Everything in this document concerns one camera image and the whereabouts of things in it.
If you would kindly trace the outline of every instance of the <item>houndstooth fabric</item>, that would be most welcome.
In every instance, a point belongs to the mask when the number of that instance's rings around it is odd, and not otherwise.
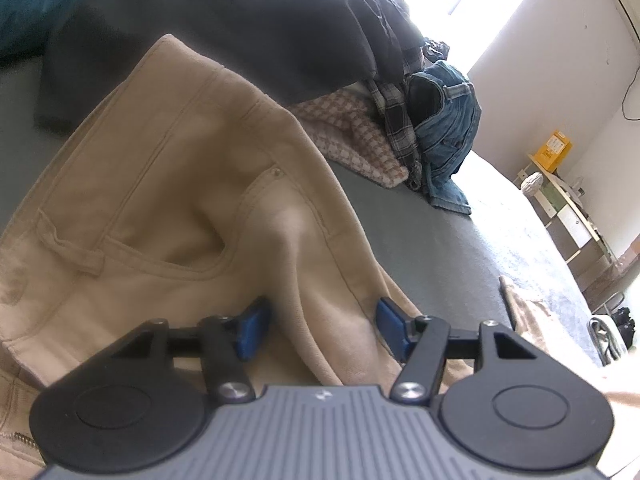
[[[407,169],[396,159],[361,96],[340,89],[290,106],[289,111],[329,160],[383,187],[395,187],[407,179]]]
[[[405,74],[420,72],[424,68],[424,56],[420,48],[405,50],[403,55]],[[385,121],[386,138],[400,164],[408,170],[407,186],[414,191],[419,190],[422,187],[422,162],[414,126],[406,110],[404,88],[373,79],[365,83]]]

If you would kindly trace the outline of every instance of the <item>white wall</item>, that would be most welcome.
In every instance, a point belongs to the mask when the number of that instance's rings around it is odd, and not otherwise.
[[[640,57],[613,0],[524,0],[469,71],[482,105],[474,150],[513,178],[553,130],[567,171],[620,106]]]
[[[640,84],[629,92],[625,112],[640,118]],[[621,256],[640,234],[640,121],[627,121],[619,108],[567,180],[579,175],[584,177],[584,208],[614,254]]]

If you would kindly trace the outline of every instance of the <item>yellow box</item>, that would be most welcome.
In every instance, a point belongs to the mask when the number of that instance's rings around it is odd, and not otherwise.
[[[572,143],[569,137],[556,130],[551,134],[549,140],[540,147],[534,158],[545,170],[553,173],[560,166],[571,147]]]

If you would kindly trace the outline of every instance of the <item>belt loop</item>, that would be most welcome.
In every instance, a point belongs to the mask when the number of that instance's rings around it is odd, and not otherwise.
[[[453,86],[445,86],[442,88],[444,95],[450,101],[453,99],[457,99],[458,97],[462,97],[464,95],[473,95],[474,93],[474,85],[470,82],[463,82],[458,85]]]
[[[89,251],[67,240],[60,240],[55,225],[42,210],[38,211],[36,232],[40,241],[62,259],[73,264],[82,272],[100,276],[104,267],[104,253]]]

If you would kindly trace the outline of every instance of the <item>zipper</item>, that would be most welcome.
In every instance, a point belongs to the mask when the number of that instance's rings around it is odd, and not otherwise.
[[[12,442],[20,442],[27,447],[31,447],[31,449],[38,449],[38,444],[36,444],[36,441],[33,440],[30,436],[25,435],[24,433],[14,431],[13,433],[0,433],[0,436],[8,438]]]

